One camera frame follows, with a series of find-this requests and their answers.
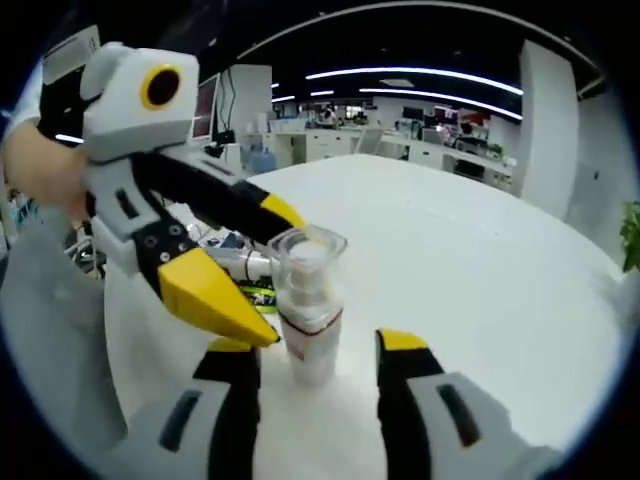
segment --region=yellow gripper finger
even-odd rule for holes
[[[276,331],[202,248],[158,267],[158,279],[162,302],[185,322],[257,347],[278,340]]]

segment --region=green plant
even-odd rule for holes
[[[487,145],[487,148],[492,152],[494,152],[496,155],[498,155],[498,157],[500,158],[504,157],[504,149],[502,148],[502,145],[498,145],[497,143],[491,143]]]
[[[620,227],[620,235],[626,255],[622,270],[640,270],[640,202],[624,204],[624,221]]]

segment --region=led strip light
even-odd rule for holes
[[[438,70],[436,68],[417,68],[417,67],[374,67],[374,68],[350,68],[347,70],[334,70],[332,72],[315,73],[307,75],[307,80],[315,80],[317,78],[335,77],[338,75],[354,75],[359,73],[419,73],[427,75],[440,75],[444,77],[460,78],[471,82],[482,83],[491,87],[499,88],[516,95],[522,95],[524,92],[520,88],[512,87],[506,83],[496,82],[484,77],[469,75],[467,73],[451,72],[449,70]]]
[[[295,98],[296,97],[294,95],[289,95],[288,97],[274,98],[271,100],[271,103],[286,102],[287,100],[295,100]]]
[[[395,89],[395,88],[361,88],[360,92],[362,93],[396,93],[399,95],[416,95],[419,97],[440,98],[442,100],[451,100],[453,102],[467,103],[469,105],[474,105],[476,107],[486,108],[487,110],[492,110],[496,113],[501,113],[502,115],[515,118],[516,120],[522,120],[522,115],[518,115],[517,113],[510,112],[509,110],[505,110],[504,108],[494,107],[493,105],[489,105],[487,103],[482,103],[482,102],[476,102],[475,100],[469,100],[468,98],[455,97],[453,95],[444,95],[442,93],[421,92],[418,90],[401,90],[401,89]]]
[[[322,95],[333,95],[333,90],[322,90],[321,92],[311,92],[312,97],[320,97]]]

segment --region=office chair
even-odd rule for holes
[[[383,133],[382,128],[365,128],[353,153],[375,155],[378,152]]]

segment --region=bottle label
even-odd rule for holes
[[[301,361],[315,361],[338,348],[340,328],[342,327],[342,311],[336,314],[328,323],[316,331],[307,331],[299,324],[294,324],[290,318],[279,310],[282,319],[283,334],[287,349],[294,357]]]

